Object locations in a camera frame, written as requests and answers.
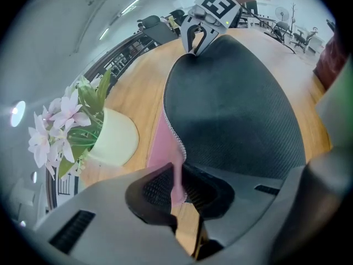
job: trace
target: desk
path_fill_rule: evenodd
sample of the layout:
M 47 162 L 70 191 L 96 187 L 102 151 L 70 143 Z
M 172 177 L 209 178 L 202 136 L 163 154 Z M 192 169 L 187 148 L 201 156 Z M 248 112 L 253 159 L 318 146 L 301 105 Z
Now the desk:
M 258 16 L 259 19 L 261 19 L 264 22 L 271 22 L 271 27 L 274 27 L 274 23 L 276 24 L 276 20 L 274 19 L 270 19 L 270 18 L 265 18 L 265 17 L 260 17 Z M 250 28 L 250 23 L 256 23 L 256 24 L 260 24 L 261 22 L 256 19 L 253 15 L 250 15 L 248 13 L 243 12 L 242 16 L 240 17 L 241 19 L 244 19 L 247 23 L 248 23 L 248 28 Z
M 316 53 L 321 54 L 321 52 L 325 49 L 325 47 L 323 46 L 324 43 L 325 43 L 324 40 L 314 35 L 310 39 L 308 47 L 311 48 L 315 52 L 315 54 Z
M 302 133 L 306 160 L 330 149 L 326 129 L 314 110 L 324 88 L 291 50 L 255 29 L 229 29 L 269 69 L 287 95 Z M 199 41 L 202 35 L 197 34 Z M 108 95 L 105 106 L 130 117 L 136 124 L 140 143 L 135 154 L 121 169 L 90 162 L 81 174 L 86 186 L 145 168 L 162 108 L 165 81 L 175 61 L 185 54 L 181 40 L 174 40 L 140 56 L 120 77 Z M 191 204 L 172 210 L 178 218 L 176 237 L 188 253 L 195 247 L 198 213 Z

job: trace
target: ceiling light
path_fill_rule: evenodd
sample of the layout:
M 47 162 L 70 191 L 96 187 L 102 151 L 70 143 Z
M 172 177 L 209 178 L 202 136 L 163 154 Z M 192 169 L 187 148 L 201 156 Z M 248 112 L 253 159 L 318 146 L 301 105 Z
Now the ceiling light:
M 125 10 L 123 10 L 122 12 L 121 12 L 121 14 L 123 15 L 125 12 L 127 12 L 136 2 L 138 2 L 139 0 L 135 0 L 135 1 L 133 1 L 129 6 L 127 6 L 126 7 L 126 9 Z
M 15 107 L 11 110 L 11 126 L 15 127 L 21 122 L 26 109 L 26 103 L 24 101 L 18 102 Z
M 121 14 L 121 15 L 125 15 L 125 14 L 127 14 L 128 12 L 131 12 L 132 10 L 134 10 L 136 8 L 136 6 L 133 6 L 133 7 L 131 7 L 128 11 L 126 11 L 124 14 Z
M 33 183 L 36 183 L 36 182 L 37 182 L 37 172 L 34 171 L 34 172 L 31 174 L 31 180 L 32 180 Z
M 100 36 L 100 38 L 99 38 L 99 40 L 101 40 L 102 38 L 103 38 L 103 36 L 106 34 L 106 32 L 108 31 L 108 29 L 109 28 L 107 28 L 104 32 L 103 32 L 103 34 Z

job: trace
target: office chair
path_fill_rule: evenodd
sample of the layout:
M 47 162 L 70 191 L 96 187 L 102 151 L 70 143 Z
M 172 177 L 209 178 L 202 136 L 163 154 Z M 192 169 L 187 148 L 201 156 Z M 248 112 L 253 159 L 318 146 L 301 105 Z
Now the office chair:
M 152 15 L 142 20 L 145 27 L 143 33 L 152 38 L 158 44 L 165 44 L 178 37 L 170 31 L 165 23 L 162 23 L 160 18 Z
M 267 31 L 264 32 L 264 34 L 276 39 L 278 42 L 284 43 L 285 42 L 285 34 L 287 33 L 289 29 L 289 25 L 285 22 L 278 22 L 276 23 L 275 27 L 273 30 L 268 33 Z
M 301 49 L 303 49 L 303 52 L 305 53 L 305 49 L 306 49 L 306 47 L 308 46 L 308 44 L 309 44 L 311 38 L 312 38 L 314 35 L 316 35 L 317 32 L 316 32 L 315 30 L 312 31 L 311 33 L 308 34 L 307 38 L 305 39 L 305 38 L 302 36 L 303 32 L 302 32 L 301 30 L 298 30 L 298 31 L 299 31 L 300 34 L 297 34 L 297 33 L 294 33 L 294 34 L 293 34 L 294 37 L 295 37 L 295 39 L 297 40 L 297 42 L 290 41 L 290 43 L 294 43 L 294 44 L 295 44 L 294 48 L 297 47 L 297 46 L 299 46 Z
M 174 18 L 174 21 L 181 26 L 181 24 L 183 23 L 184 19 L 186 18 L 187 15 L 185 15 L 185 12 L 183 10 L 177 9 L 174 10 L 172 12 L 170 12 L 169 14 L 171 14 Z
M 235 29 L 235 28 L 238 27 L 240 18 L 242 17 L 242 13 L 243 13 L 243 8 L 240 8 L 238 13 L 234 17 L 234 19 L 233 19 L 233 21 L 231 23 L 231 26 L 229 27 L 230 29 Z

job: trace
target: pink cloth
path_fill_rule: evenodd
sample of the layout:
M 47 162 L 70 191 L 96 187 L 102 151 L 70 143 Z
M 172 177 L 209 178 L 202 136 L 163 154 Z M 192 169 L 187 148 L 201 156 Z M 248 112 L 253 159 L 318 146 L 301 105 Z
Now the pink cloth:
M 174 165 L 174 187 L 170 197 L 172 199 L 172 206 L 176 206 L 186 200 L 186 192 L 181 186 L 183 154 L 178 147 L 176 138 L 168 127 L 162 111 L 159 116 L 156 134 L 153 139 L 152 151 L 147 161 L 147 167 L 169 162 Z

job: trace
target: green leaf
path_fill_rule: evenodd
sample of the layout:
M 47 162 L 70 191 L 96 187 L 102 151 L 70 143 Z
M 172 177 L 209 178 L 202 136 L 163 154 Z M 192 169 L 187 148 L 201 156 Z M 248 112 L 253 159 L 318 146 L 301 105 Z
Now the green leaf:
M 70 131 L 68 131 L 68 135 L 73 135 L 73 134 L 86 134 L 86 133 L 93 133 L 96 131 L 98 128 L 94 123 L 91 123 L 89 126 L 78 126 L 75 128 L 71 128 Z
M 85 136 L 88 139 L 98 139 L 98 135 L 97 135 L 98 133 L 99 133 L 99 129 L 97 129 L 97 128 L 89 130 L 89 129 L 87 129 L 86 126 L 84 128 L 80 126 L 78 128 L 72 128 L 68 132 L 68 136 L 69 137 L 70 136 Z
M 106 98 L 106 91 L 108 90 L 109 84 L 110 84 L 110 70 L 107 70 L 103 77 L 101 78 L 100 82 L 99 82 L 99 86 L 98 86 L 98 90 L 97 90 L 97 96 L 98 96 L 98 101 L 100 103 L 100 105 L 104 106 L 104 101 Z
M 82 145 L 82 144 L 91 144 L 94 145 L 96 142 L 96 139 L 94 138 L 88 138 L 85 136 L 80 136 L 80 135 L 72 135 L 71 137 L 68 138 L 68 142 L 71 145 Z
M 99 120 L 101 120 L 101 121 L 103 121 L 103 120 L 104 120 L 104 113 L 103 113 L 103 111 L 102 111 L 101 113 L 98 113 L 98 114 L 96 115 L 96 118 L 99 119 Z
M 82 153 L 86 150 L 86 146 L 72 146 L 72 154 L 75 162 L 77 159 L 82 155 Z M 59 174 L 58 177 L 61 179 L 67 172 L 70 170 L 70 168 L 74 165 L 74 163 L 69 162 L 66 160 L 65 157 L 61 159 L 60 165 L 59 165 Z
M 94 114 L 94 110 L 91 107 L 86 106 L 81 88 L 78 88 L 77 91 L 78 91 L 78 104 L 82 105 L 82 110 L 84 110 L 86 113 L 89 112 L 90 114 Z
M 88 86 L 83 86 L 79 87 L 78 89 L 81 91 L 81 99 L 80 101 L 84 101 L 86 104 L 86 107 L 89 106 L 91 111 L 91 114 L 96 114 L 103 109 L 103 105 L 100 103 L 98 96 L 95 92 L 95 90 L 92 87 Z

